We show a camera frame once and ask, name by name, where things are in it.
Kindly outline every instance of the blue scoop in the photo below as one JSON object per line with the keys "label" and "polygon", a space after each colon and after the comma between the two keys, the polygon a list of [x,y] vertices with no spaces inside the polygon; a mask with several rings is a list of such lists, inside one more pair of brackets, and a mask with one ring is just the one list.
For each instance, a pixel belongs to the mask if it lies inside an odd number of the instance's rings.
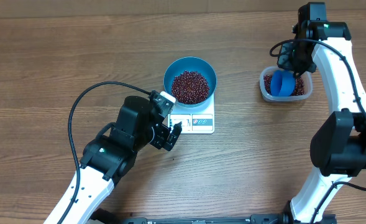
{"label": "blue scoop", "polygon": [[296,80],[288,71],[277,70],[271,79],[271,95],[290,96],[295,90]]}

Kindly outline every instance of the red bean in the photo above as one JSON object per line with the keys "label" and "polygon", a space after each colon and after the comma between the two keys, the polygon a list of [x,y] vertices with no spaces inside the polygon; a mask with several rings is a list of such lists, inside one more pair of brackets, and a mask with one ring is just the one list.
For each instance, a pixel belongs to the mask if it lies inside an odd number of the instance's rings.
{"label": "red bean", "polygon": [[[264,86],[265,86],[265,90],[267,91],[267,93],[271,94],[271,79],[272,79],[272,75],[265,75],[264,76]],[[293,93],[291,94],[291,96],[301,96],[304,95],[304,81],[301,77],[296,79],[296,86],[295,86],[295,90],[293,90]]]}
{"label": "red bean", "polygon": [[209,95],[208,81],[199,72],[184,71],[172,83],[172,95],[180,103],[193,105],[200,103]]}

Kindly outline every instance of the kitchen scale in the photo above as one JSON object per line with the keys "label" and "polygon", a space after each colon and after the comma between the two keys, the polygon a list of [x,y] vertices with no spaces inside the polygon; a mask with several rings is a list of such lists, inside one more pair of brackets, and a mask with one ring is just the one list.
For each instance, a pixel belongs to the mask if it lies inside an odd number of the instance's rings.
{"label": "kitchen scale", "polygon": [[175,105],[168,115],[168,127],[181,122],[182,134],[212,134],[214,132],[214,95],[211,95],[202,105],[185,107]]}

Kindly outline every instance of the wooden table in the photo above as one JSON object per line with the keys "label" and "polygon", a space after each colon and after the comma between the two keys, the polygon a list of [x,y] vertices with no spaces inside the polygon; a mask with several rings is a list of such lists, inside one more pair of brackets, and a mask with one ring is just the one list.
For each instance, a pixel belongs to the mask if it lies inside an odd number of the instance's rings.
{"label": "wooden table", "polygon": [[[348,23],[366,89],[366,11],[328,19]],[[86,87],[117,80],[160,91],[169,64],[188,55],[216,70],[216,132],[181,136],[171,152],[148,145],[101,207],[147,218],[281,211],[309,174],[309,143],[328,117],[318,72],[305,101],[261,97],[260,72],[276,64],[268,51],[296,22],[296,12],[0,20],[0,223],[42,223],[63,195],[75,171],[66,122]],[[129,95],[142,96],[105,86],[82,100],[79,156]],[[366,186],[366,170],[352,182]],[[366,223],[366,192],[343,187],[327,213]]]}

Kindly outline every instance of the clear plastic container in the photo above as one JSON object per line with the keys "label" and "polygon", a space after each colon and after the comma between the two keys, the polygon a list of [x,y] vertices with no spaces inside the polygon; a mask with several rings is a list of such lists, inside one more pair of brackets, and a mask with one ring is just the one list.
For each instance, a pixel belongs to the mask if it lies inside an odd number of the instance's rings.
{"label": "clear plastic container", "polygon": [[304,72],[301,78],[304,82],[304,95],[301,96],[273,96],[267,93],[264,86],[264,76],[273,75],[276,70],[281,70],[277,66],[271,66],[263,70],[260,74],[260,90],[262,91],[263,99],[268,102],[290,102],[296,100],[304,100],[311,95],[313,92],[313,81],[311,80],[311,74],[309,72]]}

